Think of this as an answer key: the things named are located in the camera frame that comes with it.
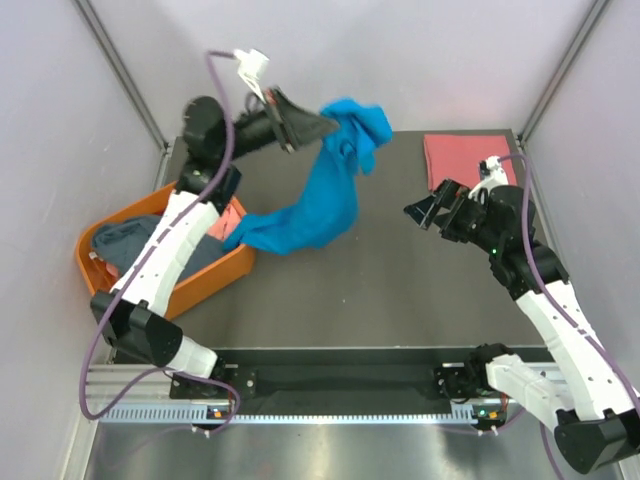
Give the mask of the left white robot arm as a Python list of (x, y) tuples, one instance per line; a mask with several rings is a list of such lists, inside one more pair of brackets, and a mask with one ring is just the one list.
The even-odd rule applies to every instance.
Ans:
[(273, 143), (298, 150), (337, 131), (336, 120), (305, 110), (279, 88), (255, 95), (256, 105), (237, 119), (214, 98), (192, 99), (183, 112), (187, 161), (162, 219), (131, 268), (110, 291), (91, 300), (104, 340), (155, 367), (192, 376), (205, 396), (226, 387), (217, 354), (166, 319), (170, 297), (198, 243), (220, 217), (241, 175), (232, 161)]

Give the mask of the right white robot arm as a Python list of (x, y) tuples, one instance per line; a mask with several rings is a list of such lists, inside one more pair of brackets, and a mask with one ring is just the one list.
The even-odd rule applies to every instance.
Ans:
[(581, 474), (638, 455), (639, 395), (604, 358), (558, 256), (535, 239), (535, 207), (524, 190), (471, 190), (445, 180), (404, 212), (424, 230), (437, 226), (442, 238), (487, 253), (492, 275), (534, 325), (565, 382), (559, 387), (502, 344), (485, 344), (466, 362), (469, 388), (514, 399)]

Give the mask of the blue t shirt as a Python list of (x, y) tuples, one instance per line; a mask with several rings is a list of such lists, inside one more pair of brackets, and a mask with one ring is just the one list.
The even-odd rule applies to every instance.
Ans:
[(351, 98), (337, 100), (321, 114), (339, 128), (324, 137), (299, 199), (268, 214), (246, 214), (224, 241), (231, 251), (240, 245), (288, 255), (327, 246), (348, 231), (358, 216), (355, 178), (374, 171), (375, 151), (389, 143), (393, 132), (379, 105)]

